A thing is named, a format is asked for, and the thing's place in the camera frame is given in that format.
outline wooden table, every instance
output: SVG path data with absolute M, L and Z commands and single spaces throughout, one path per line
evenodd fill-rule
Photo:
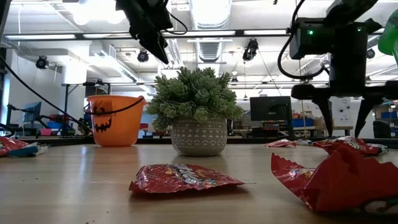
M 88 223 L 380 223 L 362 215 L 309 211 L 270 171 L 272 152 L 307 167 L 326 152 L 229 145 L 222 156 L 180 157 L 171 145 L 53 147 L 44 155 L 0 159 L 0 222 Z M 398 152 L 380 157 L 398 165 Z M 248 183 L 235 189 L 133 196 L 128 187 L 146 164 L 187 163 Z

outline red candy wrapper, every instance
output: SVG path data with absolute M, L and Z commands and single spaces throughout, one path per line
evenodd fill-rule
M 316 169 L 272 154 L 273 175 L 308 208 L 398 214 L 398 168 L 365 159 L 358 151 L 335 151 Z
M 364 156 L 378 156 L 388 152 L 386 146 L 380 144 L 366 144 L 362 139 L 349 136 L 317 141 L 312 143 L 312 146 L 324 149 L 329 155 L 337 149 L 359 151 Z
M 129 190 L 147 193 L 172 193 L 187 189 L 241 185 L 244 182 L 198 165 L 156 164 L 143 166 Z
M 290 146 L 290 147 L 296 147 L 297 143 L 287 140 L 287 139 L 281 139 L 278 141 L 274 141 L 271 143 L 266 144 L 267 147 L 286 147 L 286 146 Z
M 4 157 L 7 156 L 9 151 L 22 149 L 23 147 L 27 146 L 28 143 L 11 138 L 0 137 L 0 145 L 0 157 Z

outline potted plant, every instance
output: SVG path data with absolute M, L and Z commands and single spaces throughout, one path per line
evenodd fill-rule
M 212 156 L 226 145 L 226 119 L 242 117 L 236 94 L 228 89 L 231 76 L 216 78 L 212 68 L 181 67 L 177 78 L 156 77 L 157 95 L 147 113 L 157 114 L 155 129 L 172 126 L 172 144 L 186 156 Z

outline orange pumpkin bucket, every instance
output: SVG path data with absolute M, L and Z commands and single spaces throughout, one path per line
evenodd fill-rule
M 93 113 L 91 120 L 95 143 L 106 147 L 124 147 L 137 142 L 142 110 L 146 104 L 144 97 L 97 95 L 89 96 L 87 101 Z

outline bucket handle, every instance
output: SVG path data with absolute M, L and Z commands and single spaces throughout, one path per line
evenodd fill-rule
M 122 112 L 122 111 L 128 110 L 128 109 L 132 108 L 133 106 L 136 106 L 139 103 L 141 103 L 144 99 L 145 98 L 143 96 L 140 96 L 139 99 L 135 103 L 133 103 L 133 104 L 131 104 L 131 105 L 125 107 L 125 108 L 118 109 L 116 111 L 108 111 L 108 112 L 103 112 L 103 113 L 96 113 L 96 112 L 94 112 L 94 113 L 85 112 L 85 113 L 88 114 L 88 115 L 97 115 L 97 116 L 107 115 L 107 114 L 114 114 L 114 113 L 118 113 L 118 112 Z

